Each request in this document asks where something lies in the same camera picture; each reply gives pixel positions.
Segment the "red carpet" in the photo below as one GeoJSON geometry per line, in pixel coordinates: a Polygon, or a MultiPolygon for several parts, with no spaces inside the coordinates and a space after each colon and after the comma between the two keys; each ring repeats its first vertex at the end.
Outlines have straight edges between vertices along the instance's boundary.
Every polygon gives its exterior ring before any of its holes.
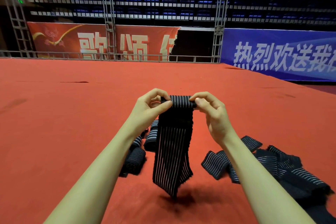
{"type": "MultiPolygon", "coordinates": [[[[301,157],[336,189],[336,96],[215,64],[0,59],[0,220],[42,223],[154,87],[171,95],[209,91],[249,135],[301,157]]],[[[174,203],[152,182],[154,153],[139,176],[119,178],[103,223],[256,223],[242,187],[201,167],[211,139],[194,112],[194,176],[174,203]]],[[[328,209],[336,215],[335,196],[328,209]]]]}

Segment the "blue banner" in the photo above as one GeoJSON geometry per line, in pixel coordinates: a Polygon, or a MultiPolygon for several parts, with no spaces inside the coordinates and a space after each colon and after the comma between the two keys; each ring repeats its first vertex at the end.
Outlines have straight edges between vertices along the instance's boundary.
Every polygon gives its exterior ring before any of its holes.
{"type": "Polygon", "coordinates": [[[336,32],[225,28],[221,63],[282,80],[336,82],[336,32]]]}

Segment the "person's left hand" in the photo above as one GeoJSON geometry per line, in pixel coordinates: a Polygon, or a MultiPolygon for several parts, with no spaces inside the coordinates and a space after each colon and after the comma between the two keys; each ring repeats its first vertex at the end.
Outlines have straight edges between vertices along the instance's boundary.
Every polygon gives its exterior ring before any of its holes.
{"type": "Polygon", "coordinates": [[[138,98],[123,127],[133,130],[134,136],[137,137],[152,124],[158,115],[167,111],[172,105],[173,102],[166,91],[153,89],[138,98]],[[161,97],[169,101],[161,104],[161,97]]]}

